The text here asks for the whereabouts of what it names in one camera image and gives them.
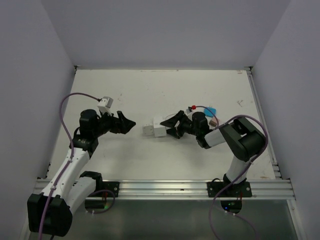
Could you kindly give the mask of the pink dual usb charger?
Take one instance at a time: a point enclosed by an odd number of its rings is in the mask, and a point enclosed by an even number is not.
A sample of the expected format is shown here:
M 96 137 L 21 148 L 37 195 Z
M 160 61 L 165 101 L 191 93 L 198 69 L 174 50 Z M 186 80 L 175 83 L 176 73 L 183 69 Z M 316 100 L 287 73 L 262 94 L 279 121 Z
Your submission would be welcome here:
M 220 120 L 218 118 L 213 117 L 208 124 L 212 127 L 218 127 L 220 125 Z

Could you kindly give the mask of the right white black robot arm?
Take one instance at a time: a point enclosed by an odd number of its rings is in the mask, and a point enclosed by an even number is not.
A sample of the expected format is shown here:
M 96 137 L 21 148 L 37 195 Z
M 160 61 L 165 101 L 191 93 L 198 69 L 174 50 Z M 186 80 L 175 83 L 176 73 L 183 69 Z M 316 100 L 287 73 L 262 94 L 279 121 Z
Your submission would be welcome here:
M 233 153 L 228 171 L 223 176 L 223 192 L 235 196 L 241 190 L 241 183 L 247 179 L 252 162 L 261 155 L 268 140 L 248 119 L 247 115 L 237 115 L 216 128 L 210 128 L 204 112 L 196 111 L 188 117 L 182 110 L 160 123 L 167 128 L 166 133 L 176 139 L 184 134 L 195 136 L 198 145 L 210 149 L 226 143 Z

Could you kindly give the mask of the white cube power socket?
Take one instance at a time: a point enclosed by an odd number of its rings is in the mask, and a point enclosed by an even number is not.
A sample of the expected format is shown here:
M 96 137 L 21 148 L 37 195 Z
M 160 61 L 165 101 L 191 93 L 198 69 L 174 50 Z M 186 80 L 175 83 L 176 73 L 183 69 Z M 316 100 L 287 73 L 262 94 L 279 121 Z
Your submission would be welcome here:
M 164 121 L 162 116 L 155 116 L 153 118 L 153 133 L 156 138 L 165 137 L 167 135 L 166 127 L 161 125 Z

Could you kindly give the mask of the blue square plug adapter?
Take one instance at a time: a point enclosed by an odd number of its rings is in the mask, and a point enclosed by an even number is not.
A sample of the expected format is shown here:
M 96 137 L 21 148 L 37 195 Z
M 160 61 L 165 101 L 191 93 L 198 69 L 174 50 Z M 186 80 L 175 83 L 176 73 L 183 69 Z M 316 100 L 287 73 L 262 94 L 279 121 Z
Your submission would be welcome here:
M 213 107 L 207 106 L 204 108 L 203 112 L 207 117 L 213 118 L 216 115 L 217 110 Z

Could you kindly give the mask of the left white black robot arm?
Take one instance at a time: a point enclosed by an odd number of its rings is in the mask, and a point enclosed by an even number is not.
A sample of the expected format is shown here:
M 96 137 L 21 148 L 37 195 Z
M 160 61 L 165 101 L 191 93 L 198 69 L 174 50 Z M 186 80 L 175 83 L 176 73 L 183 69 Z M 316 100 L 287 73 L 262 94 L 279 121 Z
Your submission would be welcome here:
M 40 193 L 31 194 L 27 200 L 31 232 L 58 237 L 68 233 L 73 215 L 85 198 L 105 192 L 100 173 L 80 173 L 98 147 L 98 138 L 106 133 L 125 135 L 135 125 L 121 111 L 117 111 L 117 116 L 107 112 L 98 114 L 93 109 L 80 113 L 79 127 L 58 172 Z

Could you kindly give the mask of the white square plug adapter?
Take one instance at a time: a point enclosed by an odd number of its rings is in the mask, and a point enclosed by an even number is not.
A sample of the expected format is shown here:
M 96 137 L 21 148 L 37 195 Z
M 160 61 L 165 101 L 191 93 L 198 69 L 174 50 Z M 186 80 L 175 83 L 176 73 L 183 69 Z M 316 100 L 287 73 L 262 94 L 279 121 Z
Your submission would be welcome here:
M 142 134 L 144 136 L 153 136 L 154 135 L 154 126 L 152 124 L 146 124 L 142 126 Z

